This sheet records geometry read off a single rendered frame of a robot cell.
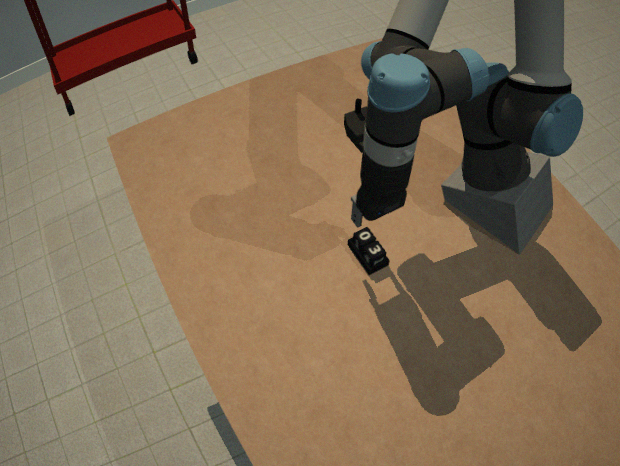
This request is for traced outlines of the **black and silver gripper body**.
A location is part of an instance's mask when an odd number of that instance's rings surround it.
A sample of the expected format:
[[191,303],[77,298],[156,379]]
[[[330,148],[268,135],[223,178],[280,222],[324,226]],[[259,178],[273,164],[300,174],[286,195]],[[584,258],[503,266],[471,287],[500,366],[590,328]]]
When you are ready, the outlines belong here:
[[347,137],[362,153],[356,206],[373,221],[404,206],[417,140],[400,148],[375,142],[366,131],[367,106],[361,108],[361,103],[356,99],[355,110],[344,114],[344,126]]

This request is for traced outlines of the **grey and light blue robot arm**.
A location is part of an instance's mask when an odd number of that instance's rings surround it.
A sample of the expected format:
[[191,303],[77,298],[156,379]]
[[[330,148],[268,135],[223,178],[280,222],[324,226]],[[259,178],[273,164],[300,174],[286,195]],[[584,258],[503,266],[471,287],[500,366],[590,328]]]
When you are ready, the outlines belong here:
[[381,145],[406,147],[423,119],[457,105],[466,183],[491,192],[514,188],[531,171],[525,148],[559,156],[582,125],[583,105],[564,71],[564,0],[514,0],[510,72],[470,48],[429,50],[448,1],[399,0],[382,41],[364,50],[366,131]]

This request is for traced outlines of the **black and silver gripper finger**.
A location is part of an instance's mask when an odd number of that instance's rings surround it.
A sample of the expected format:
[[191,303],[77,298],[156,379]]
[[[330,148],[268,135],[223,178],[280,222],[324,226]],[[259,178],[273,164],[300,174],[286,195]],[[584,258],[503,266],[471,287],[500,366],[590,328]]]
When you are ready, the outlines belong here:
[[[351,201],[352,203],[352,213],[351,213],[351,220],[353,221],[353,223],[356,225],[356,227],[361,227],[362,224],[362,216],[363,214],[360,212],[360,210],[357,208],[356,206],[356,197],[357,194],[354,196],[351,196]],[[364,216],[363,216],[364,217]],[[364,217],[365,218],[365,217]],[[365,218],[366,219],[366,218]],[[367,220],[367,219],[366,219]]]

